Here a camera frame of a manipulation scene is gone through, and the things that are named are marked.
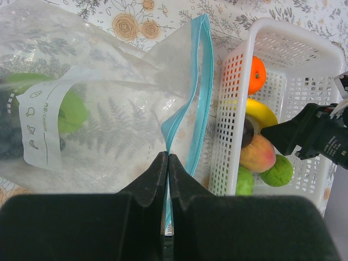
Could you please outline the dark grape bunch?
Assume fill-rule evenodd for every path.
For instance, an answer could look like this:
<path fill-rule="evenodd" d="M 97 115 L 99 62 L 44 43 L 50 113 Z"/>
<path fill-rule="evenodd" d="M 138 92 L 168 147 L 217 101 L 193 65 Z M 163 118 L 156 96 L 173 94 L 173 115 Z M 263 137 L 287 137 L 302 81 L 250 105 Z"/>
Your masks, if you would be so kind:
<path fill-rule="evenodd" d="M 16 96 L 34 84 L 53 80 L 40 73 L 14 73 L 1 78 L 1 159 L 23 157 L 22 131 Z"/>

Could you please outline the green starfruit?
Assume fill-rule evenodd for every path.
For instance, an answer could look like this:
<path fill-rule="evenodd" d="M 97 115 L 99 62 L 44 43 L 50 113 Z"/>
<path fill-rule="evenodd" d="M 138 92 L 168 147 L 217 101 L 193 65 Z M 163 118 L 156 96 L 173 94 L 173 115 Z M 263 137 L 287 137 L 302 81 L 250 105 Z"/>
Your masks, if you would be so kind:
<path fill-rule="evenodd" d="M 1 78 L 1 119 L 14 129 L 20 127 L 19 102 L 16 96 L 23 94 L 31 86 L 53 80 L 53 77 L 40 73 L 14 73 Z M 89 114 L 83 100 L 69 90 L 61 103 L 58 114 L 59 133 L 78 130 Z"/>

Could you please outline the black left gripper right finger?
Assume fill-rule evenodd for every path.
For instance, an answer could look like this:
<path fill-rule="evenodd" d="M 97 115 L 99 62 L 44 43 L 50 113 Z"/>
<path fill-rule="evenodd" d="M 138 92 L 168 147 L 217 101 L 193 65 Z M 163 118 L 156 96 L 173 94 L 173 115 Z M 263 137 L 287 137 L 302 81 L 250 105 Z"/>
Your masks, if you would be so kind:
<path fill-rule="evenodd" d="M 174 260 L 339 260 L 311 201 L 215 196 L 169 156 Z"/>

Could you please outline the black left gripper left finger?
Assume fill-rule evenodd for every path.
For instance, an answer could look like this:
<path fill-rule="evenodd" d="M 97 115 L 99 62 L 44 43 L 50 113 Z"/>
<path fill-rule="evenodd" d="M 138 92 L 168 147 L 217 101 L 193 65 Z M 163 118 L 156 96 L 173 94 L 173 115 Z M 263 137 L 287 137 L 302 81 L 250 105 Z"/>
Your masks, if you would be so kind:
<path fill-rule="evenodd" d="M 113 194 L 17 195 L 1 207 L 1 260 L 162 260 L 167 153 Z"/>

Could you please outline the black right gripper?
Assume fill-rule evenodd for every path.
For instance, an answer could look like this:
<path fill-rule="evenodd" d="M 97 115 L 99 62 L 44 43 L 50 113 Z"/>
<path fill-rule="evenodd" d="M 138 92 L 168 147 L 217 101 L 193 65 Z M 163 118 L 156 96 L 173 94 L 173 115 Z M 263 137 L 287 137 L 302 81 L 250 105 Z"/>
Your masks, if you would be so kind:
<path fill-rule="evenodd" d="M 308 103 L 293 119 L 263 128 L 260 133 L 284 156 L 310 159 L 322 155 L 334 164 L 347 168 L 347 114 L 330 117 L 336 103 Z"/>

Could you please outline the clear zip top bag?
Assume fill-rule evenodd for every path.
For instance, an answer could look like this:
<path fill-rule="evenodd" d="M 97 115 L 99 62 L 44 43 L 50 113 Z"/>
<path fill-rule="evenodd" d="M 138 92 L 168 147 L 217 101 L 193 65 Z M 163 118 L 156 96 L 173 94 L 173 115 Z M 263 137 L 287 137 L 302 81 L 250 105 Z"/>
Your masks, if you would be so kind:
<path fill-rule="evenodd" d="M 14 73 L 54 79 L 16 96 L 23 157 L 1 159 L 1 198 L 117 192 L 162 151 L 195 173 L 213 89 L 208 15 L 143 51 L 55 5 L 14 1 L 1 7 L 1 78 Z M 59 133 L 69 90 L 89 116 Z"/>

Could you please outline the yellow banana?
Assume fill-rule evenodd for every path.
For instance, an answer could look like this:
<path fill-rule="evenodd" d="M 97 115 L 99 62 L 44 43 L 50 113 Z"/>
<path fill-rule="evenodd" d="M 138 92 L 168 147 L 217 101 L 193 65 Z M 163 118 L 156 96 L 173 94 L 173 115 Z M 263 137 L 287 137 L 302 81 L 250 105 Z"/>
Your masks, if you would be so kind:
<path fill-rule="evenodd" d="M 258 123 L 260 130 L 278 124 L 277 117 L 271 109 L 251 98 L 248 98 L 246 102 L 246 114 Z"/>

